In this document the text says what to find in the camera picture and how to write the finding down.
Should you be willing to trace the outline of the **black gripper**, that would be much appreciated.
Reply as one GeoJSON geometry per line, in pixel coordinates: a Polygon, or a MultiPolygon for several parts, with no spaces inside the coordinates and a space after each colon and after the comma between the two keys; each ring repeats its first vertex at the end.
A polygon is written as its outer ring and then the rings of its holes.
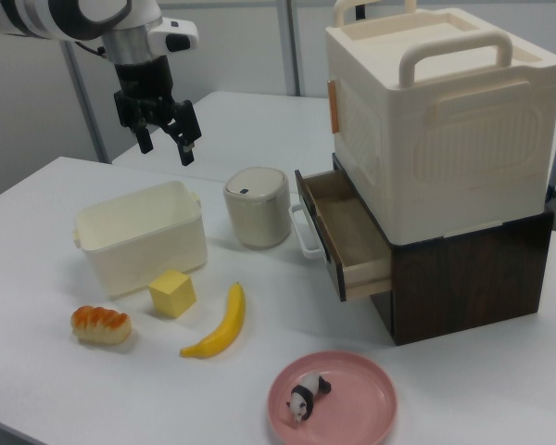
{"type": "Polygon", "coordinates": [[[120,123],[129,128],[142,154],[154,147],[148,125],[155,125],[176,140],[183,166],[194,162],[193,149],[201,130],[191,101],[177,102],[172,97],[173,79],[168,58],[137,65],[116,65],[120,90],[114,100],[120,123]]]}

